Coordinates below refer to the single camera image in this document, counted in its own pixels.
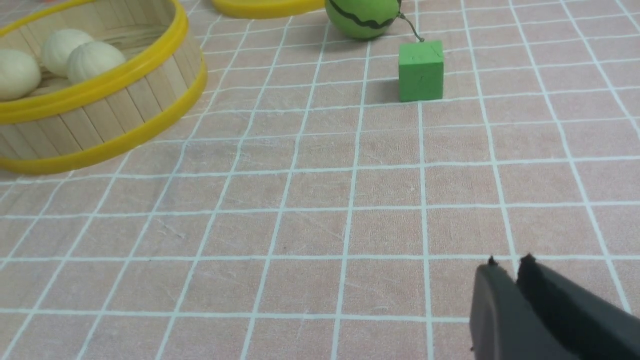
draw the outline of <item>dark green stripe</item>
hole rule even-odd
[[[356,25],[358,26],[362,26],[363,28],[370,28],[370,29],[374,29],[374,30],[380,30],[380,29],[384,29],[387,26],[390,26],[394,21],[395,21],[395,17],[391,18],[391,19],[387,19],[384,22],[382,22],[381,24],[378,24],[378,22],[376,22],[375,20],[365,20],[362,21],[360,19],[358,19],[358,17],[355,14],[352,13],[348,13],[346,11],[344,11],[343,9],[341,9],[333,0],[329,0],[329,3],[331,4],[331,7],[338,13],[340,14],[340,16],[345,17],[353,22],[356,23]]]

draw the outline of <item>table surface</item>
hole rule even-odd
[[[474,270],[543,264],[640,315],[640,2],[425,0],[398,20],[185,0],[206,92],[94,167],[0,175],[1,359],[472,359]],[[0,22],[40,1],[0,0]]]

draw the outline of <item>bamboo steamer basket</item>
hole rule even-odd
[[[123,154],[173,125],[202,95],[207,68],[178,0],[71,0],[0,29],[0,48],[40,59],[56,30],[75,28],[127,62],[70,85],[41,65],[40,86],[0,102],[0,168],[55,174]]]

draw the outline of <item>wooden slat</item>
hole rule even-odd
[[[11,145],[6,141],[6,139],[1,133],[0,133],[0,155],[8,159],[14,159],[14,160],[20,159],[20,156],[18,155],[18,153],[15,152],[15,150],[13,150],[13,147],[11,147]]]
[[[83,150],[102,144],[102,138],[82,108],[60,114],[60,117]]]
[[[47,134],[48,139],[61,155],[73,154],[82,150],[73,134],[58,116],[38,120],[38,125]]]
[[[126,89],[107,96],[106,100],[125,132],[136,129],[145,123]]]
[[[84,112],[91,118],[91,122],[103,142],[124,134],[122,126],[120,126],[116,115],[106,100],[96,101],[93,104],[84,106]]]
[[[191,84],[193,84],[193,81],[196,79],[196,76],[193,74],[191,64],[189,64],[189,58],[185,54],[184,45],[180,46],[176,50],[176,52],[173,54],[173,58],[175,59],[175,63],[178,65],[178,69],[180,69],[180,73],[182,74],[184,83],[187,85],[187,87],[190,87]]]
[[[144,122],[151,120],[162,112],[162,108],[146,78],[129,85],[127,91]]]
[[[21,122],[15,126],[39,158],[52,158],[60,155],[36,122]]]
[[[109,0],[98,0],[93,4],[95,5],[95,9],[98,11],[100,21],[106,30],[122,27],[122,23],[118,19],[118,15],[116,14],[116,11],[114,11]]]
[[[163,111],[168,109],[169,106],[173,105],[178,99],[171,88],[169,78],[164,73],[164,67],[153,70],[147,74],[146,79]]]
[[[109,0],[109,2],[122,26],[136,25],[136,21],[127,6],[127,2],[131,2],[131,0]]]
[[[27,42],[20,30],[14,30],[9,34],[3,36],[3,40],[9,45],[9,48],[11,49],[20,50],[31,56],[36,56],[36,51],[31,48],[29,42]]]
[[[27,140],[14,125],[0,126],[0,135],[9,143],[9,146],[18,154],[20,159],[35,160],[38,158],[38,154],[31,148]]]
[[[173,91],[176,99],[180,99],[182,94],[187,92],[187,84],[184,82],[184,78],[182,77],[182,73],[180,73],[180,68],[176,63],[173,56],[164,62],[162,65],[164,69],[164,74],[166,78],[169,80],[169,86]]]
[[[86,31],[92,36],[105,30],[94,3],[66,9],[61,16],[70,28]]]

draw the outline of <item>green foam block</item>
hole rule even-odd
[[[400,101],[442,99],[444,54],[442,42],[414,42],[400,45],[398,56]]]

